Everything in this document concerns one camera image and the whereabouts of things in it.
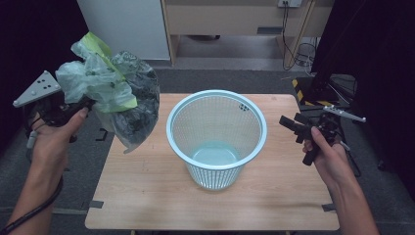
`electrical outlet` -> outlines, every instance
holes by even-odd
[[[301,6],[302,0],[279,0],[278,1],[278,7],[284,8],[286,6],[290,8],[298,8]]]

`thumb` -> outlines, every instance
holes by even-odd
[[[82,110],[78,111],[74,114],[68,123],[61,127],[61,131],[64,132],[67,138],[70,138],[74,133],[76,133],[80,126],[86,119],[88,115],[88,108],[83,108]]]
[[[320,147],[321,151],[323,153],[328,153],[332,151],[332,148],[330,147],[329,143],[327,143],[324,136],[321,134],[320,130],[318,130],[317,127],[313,126],[311,127],[311,135],[314,140],[314,142]]]

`wooden cabinet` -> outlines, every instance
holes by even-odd
[[[334,0],[302,0],[289,8],[286,41],[296,54],[304,36],[321,36]],[[277,0],[161,0],[174,63],[179,35],[261,35],[280,37],[285,9]],[[287,65],[294,62],[287,58]]]

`blue basket bottom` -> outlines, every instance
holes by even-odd
[[[222,141],[209,141],[200,145],[192,159],[205,165],[230,165],[237,162],[240,156],[235,148]]]

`basket rim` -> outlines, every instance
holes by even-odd
[[[256,118],[259,121],[260,135],[259,135],[258,143],[256,144],[255,148],[253,149],[253,151],[249,155],[247,155],[246,157],[244,157],[243,159],[241,159],[241,160],[239,160],[235,163],[225,164],[225,165],[202,164],[202,163],[199,163],[199,162],[191,159],[190,157],[187,157],[175,144],[174,137],[172,135],[172,129],[171,129],[173,119],[175,118],[175,115],[178,112],[180,112],[181,109],[184,108],[187,104],[190,104],[191,102],[196,101],[200,98],[211,97],[211,96],[222,96],[222,97],[231,98],[231,99],[237,100],[238,102],[243,103],[244,105],[248,106],[254,112]],[[184,162],[186,162],[186,164],[194,165],[196,167],[200,167],[200,168],[207,169],[207,170],[232,169],[232,168],[240,167],[240,166],[243,166],[243,165],[247,164],[249,161],[251,161],[253,158],[255,158],[256,155],[260,152],[263,145],[265,144],[266,136],[267,136],[267,125],[266,125],[265,117],[262,114],[262,111],[259,109],[259,107],[254,102],[252,102],[250,99],[246,98],[245,96],[237,94],[235,92],[228,91],[228,90],[218,90],[218,89],[204,90],[204,91],[200,91],[200,92],[191,94],[191,95],[185,97],[179,103],[177,103],[174,106],[174,108],[171,110],[170,114],[168,115],[165,130],[166,130],[168,144],[173,149],[173,151]]]

